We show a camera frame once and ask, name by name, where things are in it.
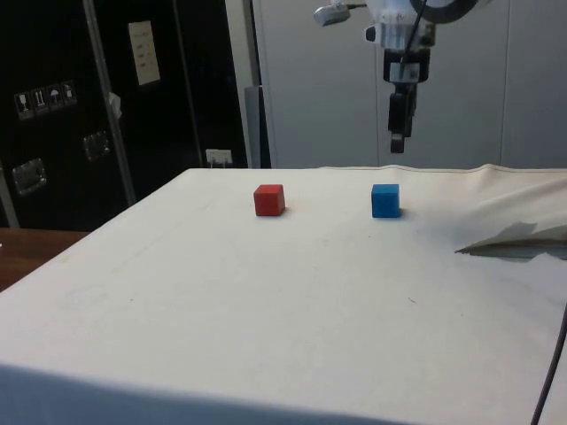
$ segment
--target black cabinet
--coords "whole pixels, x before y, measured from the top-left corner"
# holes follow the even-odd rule
[[[175,4],[201,149],[230,150],[233,166],[246,167],[225,0]]]
[[[4,0],[0,161],[23,228],[92,230],[126,206],[81,0]]]
[[[110,82],[121,99],[120,129],[139,199],[200,166],[175,10],[172,2],[161,0],[93,3]],[[149,29],[135,41],[132,26],[140,23]],[[151,41],[152,57],[138,59],[154,61],[159,78],[145,82],[138,79],[136,57],[148,55]]]

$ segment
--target table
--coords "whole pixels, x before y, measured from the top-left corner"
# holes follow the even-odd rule
[[[528,423],[566,265],[454,251],[561,238],[565,205],[561,170],[191,170],[0,294],[0,423]],[[563,360],[543,424],[565,399]]]
[[[0,292],[88,233],[0,228]]]

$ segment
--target black cable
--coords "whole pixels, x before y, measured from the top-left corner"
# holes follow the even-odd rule
[[[409,2],[416,12],[422,7],[422,0],[409,0]],[[478,0],[453,0],[452,3],[443,7],[428,6],[423,12],[423,18],[433,24],[450,24],[472,11],[477,3]]]
[[[555,352],[553,353],[553,358],[551,359],[551,365],[549,365],[548,376],[543,384],[543,389],[541,390],[540,399],[538,400],[538,405],[535,408],[535,412],[532,417],[532,425],[538,425],[540,423],[540,417],[543,412],[543,407],[548,400],[549,391],[551,390],[551,384],[555,378],[555,372],[559,366],[559,359],[561,358],[561,353],[563,352],[563,346],[565,345],[565,337],[567,336],[567,305],[565,306],[565,314],[563,315],[563,321],[561,323],[561,329],[559,330],[559,337],[557,338],[557,345],[555,346]]]
[[[406,44],[406,49],[404,50],[404,54],[400,60],[400,78],[404,74],[404,69],[406,67],[406,62],[408,62],[409,51],[411,50],[411,45],[414,43],[414,39],[416,38],[417,29],[419,28],[419,23],[422,20],[423,11],[425,10],[425,6],[427,5],[427,0],[423,0],[422,7],[419,9],[419,12],[416,16],[416,22],[414,22],[414,26],[411,28],[411,34],[409,35],[408,43]]]

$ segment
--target wooden surface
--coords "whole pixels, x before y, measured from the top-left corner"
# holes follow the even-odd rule
[[[0,228],[0,292],[85,237],[83,232]]]

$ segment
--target white wall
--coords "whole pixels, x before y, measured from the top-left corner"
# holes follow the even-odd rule
[[[414,136],[390,153],[392,86],[368,11],[321,28],[328,0],[254,0],[275,166],[567,167],[564,0],[493,0],[438,28]]]
[[[502,164],[567,167],[565,0],[515,0]]]
[[[254,1],[274,167],[377,164],[376,50],[366,11],[320,28],[327,0]]]

